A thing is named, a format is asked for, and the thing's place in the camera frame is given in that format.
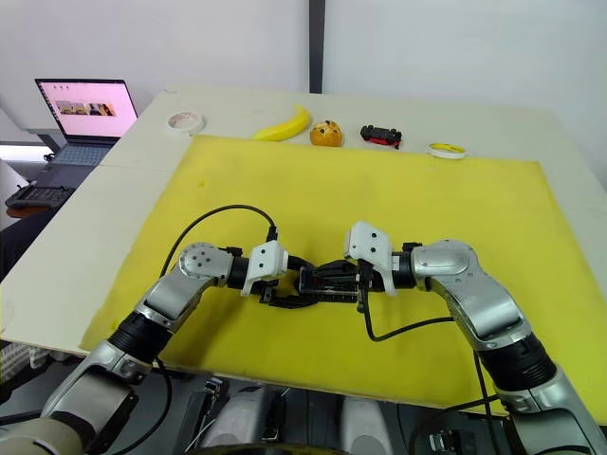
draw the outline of wheel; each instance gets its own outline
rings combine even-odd
[[[363,126],[362,129],[360,129],[360,135],[362,136],[362,138],[364,140],[369,140],[371,138],[371,135],[369,134],[369,131],[372,129],[372,126]]]

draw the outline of yellow foam board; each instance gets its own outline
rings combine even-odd
[[[607,305],[536,162],[195,137],[83,348],[108,337],[155,283],[181,230],[227,204],[268,212],[283,246],[314,264],[341,258],[357,220],[387,232],[395,246],[445,238],[471,244],[590,411],[607,423]],[[262,217],[231,210],[196,227],[180,249],[210,242],[248,255],[266,233]],[[374,294],[371,309],[377,333],[448,314],[438,296],[418,290]],[[470,347],[455,324],[375,343],[354,304],[285,310],[228,288],[204,294],[162,357],[186,369],[399,402],[448,406],[480,396]]]

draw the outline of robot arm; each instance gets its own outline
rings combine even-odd
[[[254,292],[272,304],[274,283],[266,280],[297,268],[300,296],[274,303],[295,308],[322,300],[356,301],[357,286],[390,295],[414,287],[438,293],[491,375],[524,451],[585,449],[582,453],[607,454],[607,442],[562,369],[533,335],[514,299],[480,267],[470,246],[441,241],[405,244],[403,251],[394,252],[385,233],[358,222],[346,237],[345,256],[359,260],[359,270],[372,267],[372,273],[357,274],[348,262],[315,268],[289,257],[276,241],[254,248],[250,260],[232,248],[188,246],[175,268],[53,393],[42,417],[0,438],[0,452],[103,453],[138,401],[131,386],[152,369],[154,358],[208,287],[240,289],[242,295]]]
[[[116,332],[51,395],[41,418],[25,422],[0,438],[0,453],[76,455],[106,451],[138,401],[131,386],[151,371],[154,359],[206,289],[246,287],[243,292],[248,293],[260,280],[285,273],[288,254],[276,241],[253,250],[251,259],[257,269],[249,270],[250,260],[233,252],[203,243],[184,249],[173,270],[158,280]]]
[[[526,453],[607,454],[605,437],[561,367],[512,296],[481,268],[471,246],[444,240],[405,244],[403,252],[393,252],[385,233],[358,222],[345,251],[346,257],[372,264],[388,293],[417,287],[445,299],[491,375]]]

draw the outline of laptop keyboard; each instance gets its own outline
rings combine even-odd
[[[59,155],[53,159],[53,164],[78,164],[81,166],[97,166],[110,151],[110,147],[93,147],[89,145],[66,145]]]

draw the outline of laptop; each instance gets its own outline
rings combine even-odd
[[[67,141],[37,184],[76,188],[137,119],[131,95],[121,80],[35,81]]]

